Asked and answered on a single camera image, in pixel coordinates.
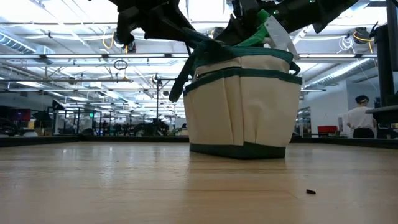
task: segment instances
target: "canvas tote bag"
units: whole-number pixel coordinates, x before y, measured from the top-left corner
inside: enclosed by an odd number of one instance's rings
[[[236,159],[285,157],[302,84],[292,60],[283,50],[200,43],[170,93],[177,100],[192,76],[183,92],[190,150]]]

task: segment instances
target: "wooden table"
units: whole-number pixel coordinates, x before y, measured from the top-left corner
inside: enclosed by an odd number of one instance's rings
[[[317,192],[306,194],[306,189]],[[1,223],[398,223],[398,151],[293,144],[237,161],[188,144],[0,149]]]

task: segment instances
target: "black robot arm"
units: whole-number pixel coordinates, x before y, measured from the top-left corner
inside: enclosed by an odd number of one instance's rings
[[[140,27],[146,39],[168,39],[196,46],[204,35],[187,35],[186,29],[195,30],[178,8],[180,0],[110,0],[118,6],[117,38],[123,44],[134,41],[131,32]],[[313,25],[321,32],[358,0],[233,0],[234,15],[228,26],[215,39],[226,45],[236,45],[252,36],[257,27],[257,13],[264,9],[273,15],[287,32]]]

